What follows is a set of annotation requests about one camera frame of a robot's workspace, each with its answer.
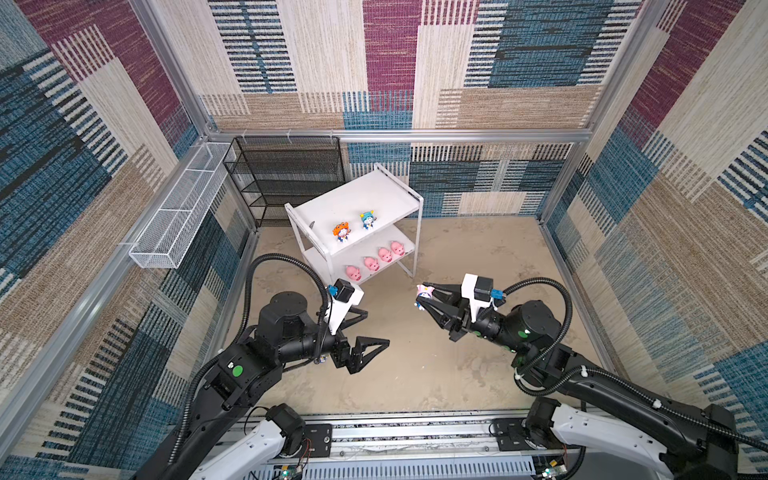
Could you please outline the orange crab Doraemon figure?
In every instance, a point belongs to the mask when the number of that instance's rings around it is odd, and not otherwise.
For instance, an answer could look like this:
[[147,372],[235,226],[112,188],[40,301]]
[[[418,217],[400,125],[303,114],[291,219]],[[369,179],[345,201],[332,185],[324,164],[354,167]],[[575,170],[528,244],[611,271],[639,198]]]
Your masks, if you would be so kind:
[[351,232],[348,222],[341,222],[333,228],[333,236],[338,242],[345,242]]

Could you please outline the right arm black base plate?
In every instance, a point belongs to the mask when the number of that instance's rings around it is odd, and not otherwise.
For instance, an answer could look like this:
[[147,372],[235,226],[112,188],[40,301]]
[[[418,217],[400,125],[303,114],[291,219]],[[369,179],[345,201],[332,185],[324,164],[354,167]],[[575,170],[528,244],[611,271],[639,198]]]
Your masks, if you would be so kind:
[[578,449],[575,445],[561,442],[550,429],[536,423],[528,424],[525,418],[493,419],[488,432],[502,452]]

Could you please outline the teal hooded Doraemon figure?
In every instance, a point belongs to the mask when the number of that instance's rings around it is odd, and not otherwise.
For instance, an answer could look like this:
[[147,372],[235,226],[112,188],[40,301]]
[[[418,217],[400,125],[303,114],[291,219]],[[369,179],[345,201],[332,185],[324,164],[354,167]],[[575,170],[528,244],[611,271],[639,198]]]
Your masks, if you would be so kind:
[[371,230],[377,220],[373,210],[365,211],[360,215],[362,226],[365,230]]

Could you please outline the pink hooded Doraemon figure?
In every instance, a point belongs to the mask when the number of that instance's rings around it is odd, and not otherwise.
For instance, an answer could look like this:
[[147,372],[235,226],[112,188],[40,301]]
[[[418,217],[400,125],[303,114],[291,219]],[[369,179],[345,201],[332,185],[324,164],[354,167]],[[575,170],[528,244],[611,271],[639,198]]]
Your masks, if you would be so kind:
[[415,301],[415,305],[417,307],[421,307],[420,298],[432,299],[433,292],[434,292],[434,288],[432,286],[419,284],[417,286],[417,300]]

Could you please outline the pink rubber pig toy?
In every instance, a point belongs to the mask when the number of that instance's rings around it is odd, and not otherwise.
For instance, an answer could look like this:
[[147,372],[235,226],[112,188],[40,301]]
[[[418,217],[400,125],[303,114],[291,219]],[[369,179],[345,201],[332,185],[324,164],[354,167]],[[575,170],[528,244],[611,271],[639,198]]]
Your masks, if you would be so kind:
[[355,265],[347,265],[345,274],[352,282],[358,283],[362,280],[362,271]]
[[391,251],[398,257],[403,257],[405,255],[405,247],[402,243],[398,241],[392,241],[390,247]]
[[379,262],[375,258],[373,258],[373,257],[366,256],[363,259],[363,263],[366,266],[366,268],[368,270],[370,270],[371,272],[377,272],[380,269]]
[[378,250],[379,258],[385,263],[391,263],[394,260],[393,253],[385,247],[380,247]]

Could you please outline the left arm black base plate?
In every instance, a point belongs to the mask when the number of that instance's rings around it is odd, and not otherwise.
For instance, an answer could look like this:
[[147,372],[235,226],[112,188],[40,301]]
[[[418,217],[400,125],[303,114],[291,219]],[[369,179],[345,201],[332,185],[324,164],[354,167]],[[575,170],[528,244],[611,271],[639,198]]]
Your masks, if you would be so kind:
[[330,423],[310,423],[287,437],[281,456],[291,459],[328,458],[332,440],[333,426]]

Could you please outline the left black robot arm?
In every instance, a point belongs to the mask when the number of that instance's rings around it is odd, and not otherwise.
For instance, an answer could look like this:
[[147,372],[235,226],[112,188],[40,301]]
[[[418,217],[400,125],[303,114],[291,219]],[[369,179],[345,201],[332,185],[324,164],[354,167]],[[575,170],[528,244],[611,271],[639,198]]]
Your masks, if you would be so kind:
[[[253,276],[256,268],[268,261],[298,267],[320,291],[318,320],[305,322],[295,338],[286,336],[284,322],[306,317],[306,301],[296,292],[279,294],[262,309],[258,324],[248,328]],[[225,433],[281,380],[286,364],[294,362],[299,368],[327,353],[337,367],[354,374],[389,346],[385,339],[360,337],[351,347],[343,334],[332,334],[326,325],[330,306],[328,290],[319,275],[300,260],[279,253],[253,260],[247,270],[243,319],[236,338],[195,374],[178,425],[133,477],[189,478]]]

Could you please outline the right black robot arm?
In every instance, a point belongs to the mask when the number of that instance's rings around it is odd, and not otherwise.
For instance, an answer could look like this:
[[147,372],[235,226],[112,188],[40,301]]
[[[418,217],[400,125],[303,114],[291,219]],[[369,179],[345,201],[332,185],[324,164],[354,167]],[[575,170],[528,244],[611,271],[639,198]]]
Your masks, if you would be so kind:
[[497,290],[468,274],[459,284],[419,286],[415,303],[452,341],[472,334],[514,353],[514,382],[534,399],[525,428],[537,446],[596,449],[670,479],[741,479],[740,446],[767,450],[738,432],[729,410],[654,393],[564,345],[573,303],[556,280]]

